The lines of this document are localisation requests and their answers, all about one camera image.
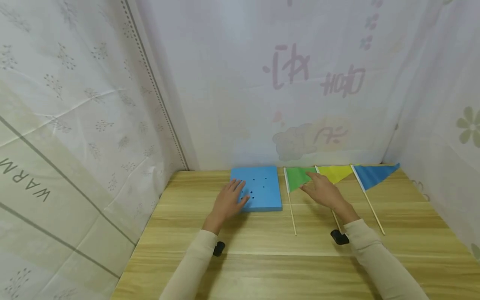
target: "hand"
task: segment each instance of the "hand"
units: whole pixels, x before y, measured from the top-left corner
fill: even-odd
[[[244,180],[233,179],[222,188],[216,197],[212,212],[205,220],[204,227],[202,229],[211,231],[218,235],[223,223],[229,218],[238,214],[245,206],[248,199],[250,199],[250,196],[245,196],[239,203],[237,203],[240,191],[244,186]]]
[[[304,184],[300,189],[315,202],[333,210],[346,202],[338,188],[326,176],[312,172],[306,174],[312,179],[313,187]]]
[[[306,174],[312,179],[313,187],[304,184],[300,189],[315,202],[336,212],[344,224],[360,219],[353,206],[345,201],[338,188],[326,176],[312,172]]]

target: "green flag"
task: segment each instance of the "green flag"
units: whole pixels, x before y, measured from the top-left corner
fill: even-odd
[[[299,188],[302,184],[312,180],[305,172],[316,173],[315,167],[311,168],[286,168],[287,183],[290,192]]]

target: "table surface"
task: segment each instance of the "table surface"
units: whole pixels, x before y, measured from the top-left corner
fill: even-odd
[[[172,176],[112,295],[114,300],[160,296],[201,228],[230,171],[188,171]],[[330,237],[330,210],[302,191],[290,194],[278,169],[281,212],[240,214],[219,235],[197,299],[380,299],[368,275]],[[355,176],[337,184],[365,222],[380,233]],[[480,266],[400,169],[367,191],[386,231],[385,246],[416,278],[430,299],[479,299]]]

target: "blue flag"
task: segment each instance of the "blue flag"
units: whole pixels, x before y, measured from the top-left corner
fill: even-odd
[[[400,164],[394,166],[353,166],[357,172],[365,190],[368,190],[384,181],[390,174],[400,168]]]

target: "flag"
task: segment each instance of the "flag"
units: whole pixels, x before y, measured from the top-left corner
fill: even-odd
[[[353,166],[358,175],[358,179],[363,184],[365,190],[368,190],[380,182],[384,181],[393,172],[400,168],[400,164],[394,166]]]
[[[317,167],[318,173],[327,176],[331,183],[337,184],[339,181],[353,173],[350,166],[327,166]]]
[[[311,168],[286,168],[286,178],[289,191],[299,188],[302,184],[312,180],[305,172],[316,173],[314,167]]]

